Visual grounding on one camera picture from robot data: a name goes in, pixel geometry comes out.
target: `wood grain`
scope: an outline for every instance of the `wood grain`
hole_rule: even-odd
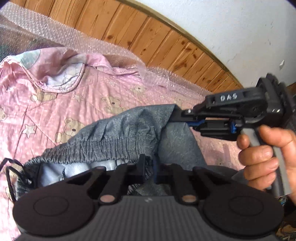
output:
[[[55,0],[49,17],[74,28],[86,1]]]
[[[168,69],[177,75],[183,76],[201,55],[202,51],[189,42]]]
[[[21,6],[21,7],[24,7],[25,3],[26,3],[26,0],[10,0],[10,1]]]
[[[237,89],[236,83],[233,81],[225,90],[226,91],[231,91]]]
[[[213,91],[213,93],[224,92],[232,83],[233,79],[229,76]]]
[[[202,53],[195,63],[186,71],[183,77],[190,82],[195,83],[212,63],[213,60],[205,53]]]
[[[220,73],[221,70],[221,67],[217,63],[212,63],[212,65],[202,74],[195,84],[205,88]]]
[[[294,84],[289,85],[287,88],[292,95],[296,94],[296,82]]]
[[[148,62],[148,66],[168,69],[187,43],[188,39],[170,30]]]
[[[48,16],[53,4],[54,0],[27,0],[25,8]]]
[[[242,87],[228,70],[222,70],[217,64],[219,61],[213,61],[180,35],[179,30],[173,30],[159,20],[115,0],[11,2],[47,15],[91,37],[127,48],[148,66],[169,69],[209,91],[217,93]],[[296,93],[296,84],[289,89]]]
[[[169,31],[168,26],[149,17],[131,44],[130,50],[147,64]]]
[[[121,4],[113,16],[103,40],[129,48],[147,17],[146,14]]]
[[[227,77],[228,74],[221,70],[205,88],[213,92]]]
[[[102,39],[119,5],[114,0],[86,0],[75,28],[91,37]]]

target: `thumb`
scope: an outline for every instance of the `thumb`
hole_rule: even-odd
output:
[[[262,125],[259,127],[259,134],[268,145],[284,147],[295,140],[295,134],[292,130],[282,128],[270,128]]]

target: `pink blanket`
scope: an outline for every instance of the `pink blanket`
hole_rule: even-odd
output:
[[[84,126],[136,106],[176,103],[184,109],[199,102],[148,84],[135,66],[112,67],[103,55],[77,54],[64,47],[8,56],[0,73],[0,160],[25,163],[67,142]],[[208,164],[241,168],[235,143],[194,134]],[[3,173],[0,215],[0,239],[17,237]]]

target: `gray handle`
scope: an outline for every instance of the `gray handle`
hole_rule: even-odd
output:
[[[260,135],[251,128],[243,128],[241,134],[246,134],[250,139],[250,146],[266,145],[261,139]],[[271,193],[274,197],[281,197],[291,193],[290,183],[287,175],[285,160],[281,149],[279,147],[272,147],[274,150],[274,157],[279,160],[279,167],[276,170],[276,179],[271,185]]]

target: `hand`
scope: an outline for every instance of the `hand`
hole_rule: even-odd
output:
[[[259,134],[268,145],[280,147],[285,159],[287,174],[292,193],[290,198],[296,205],[296,135],[292,130],[260,126]],[[239,161],[245,165],[244,176],[248,185],[259,190],[269,187],[276,178],[275,170],[279,160],[273,156],[273,149],[268,146],[249,147],[247,135],[239,135],[237,146],[242,149]]]

